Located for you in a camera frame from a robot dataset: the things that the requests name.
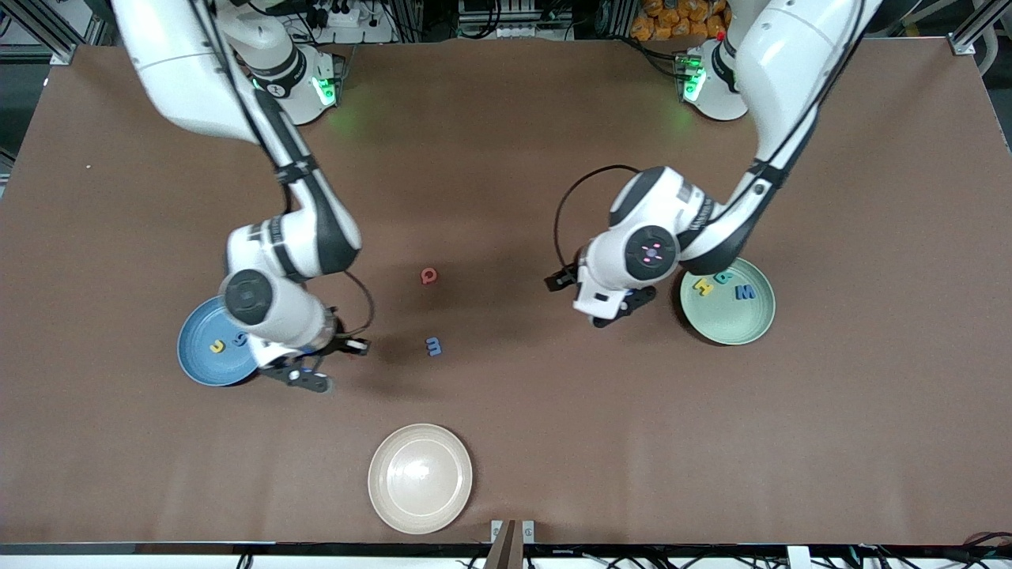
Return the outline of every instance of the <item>blue plate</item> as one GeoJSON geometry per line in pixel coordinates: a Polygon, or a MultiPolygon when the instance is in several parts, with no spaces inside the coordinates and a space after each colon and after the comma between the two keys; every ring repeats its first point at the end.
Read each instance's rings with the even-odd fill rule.
{"type": "Polygon", "coordinates": [[[256,371],[246,332],[229,320],[222,297],[207,300],[189,315],[176,344],[179,367],[194,382],[225,387],[256,371]]]}

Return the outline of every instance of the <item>brown table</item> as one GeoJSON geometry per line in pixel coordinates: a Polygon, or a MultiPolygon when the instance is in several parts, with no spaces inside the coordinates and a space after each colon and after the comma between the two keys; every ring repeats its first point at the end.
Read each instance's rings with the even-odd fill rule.
{"type": "MultiPolygon", "coordinates": [[[[594,329],[541,278],[578,176],[670,164],[723,198],[749,120],[699,117],[617,44],[369,47],[352,69],[304,129],[378,304],[373,352],[325,364],[330,396],[205,388],[176,362],[225,237],[281,206],[259,150],[161,118],[117,49],[53,70],[0,205],[0,541],[456,542],[514,517],[544,542],[960,543],[1012,525],[1012,159],[972,59],[861,46],[745,250],[777,316],[735,348],[667,300],[594,329]],[[365,474],[421,421],[463,439],[476,485],[454,523],[410,538],[365,474]]],[[[625,179],[571,200],[567,251],[625,179]]],[[[342,276],[310,288],[364,317],[342,276]]]]}

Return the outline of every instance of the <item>green plate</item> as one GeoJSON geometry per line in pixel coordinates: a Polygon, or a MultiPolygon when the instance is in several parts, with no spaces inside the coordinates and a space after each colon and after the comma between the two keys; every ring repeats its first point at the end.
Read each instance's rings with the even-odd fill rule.
{"type": "Polygon", "coordinates": [[[776,314],[773,287],[766,275],[740,257],[718,275],[687,272],[679,298],[689,324],[703,336],[722,344],[741,345],[759,339],[769,330],[776,314]],[[716,276],[726,281],[721,283],[716,276]],[[706,296],[695,288],[700,278],[705,278],[700,288],[712,287],[706,296]],[[751,286],[754,298],[750,298],[752,295],[747,289],[738,289],[744,286],[751,286]]]}

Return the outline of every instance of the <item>beige plate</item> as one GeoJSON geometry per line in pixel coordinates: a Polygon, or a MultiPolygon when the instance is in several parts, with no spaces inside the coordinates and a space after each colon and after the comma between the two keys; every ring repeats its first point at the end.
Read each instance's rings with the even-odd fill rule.
{"type": "Polygon", "coordinates": [[[369,500],[388,525],[405,534],[442,530],[471,496],[471,457],[452,432],[419,423],[394,431],[369,464],[369,500]]]}

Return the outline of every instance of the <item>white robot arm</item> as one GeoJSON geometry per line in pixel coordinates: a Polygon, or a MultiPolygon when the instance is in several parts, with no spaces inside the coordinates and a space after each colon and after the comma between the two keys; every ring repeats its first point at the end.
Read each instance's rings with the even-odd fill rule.
{"type": "Polygon", "coordinates": [[[745,34],[766,7],[768,0],[728,0],[731,8],[731,25],[724,39],[707,39],[698,48],[688,51],[697,66],[688,81],[681,81],[681,98],[694,105],[706,116],[716,120],[734,120],[748,108],[738,90],[736,56],[745,34]]]}
{"type": "Polygon", "coordinates": [[[678,263],[695,274],[727,268],[783,185],[879,1],[769,2],[736,55],[759,148],[729,201],[715,201],[671,168],[645,170],[615,198],[608,231],[546,278],[549,289],[576,283],[573,307],[603,327],[652,300],[651,284],[678,263]]]}
{"type": "Polygon", "coordinates": [[[220,292],[230,317],[250,334],[261,373],[326,391],[329,378],[306,373],[302,358],[334,350],[364,354],[368,342],[345,333],[333,310],[300,284],[351,265],[361,248],[355,222],[275,98],[243,76],[216,25],[214,5],[114,0],[113,9],[158,111],[187,131],[259,144],[286,198],[298,199],[298,211],[288,208],[232,232],[220,292]]]}

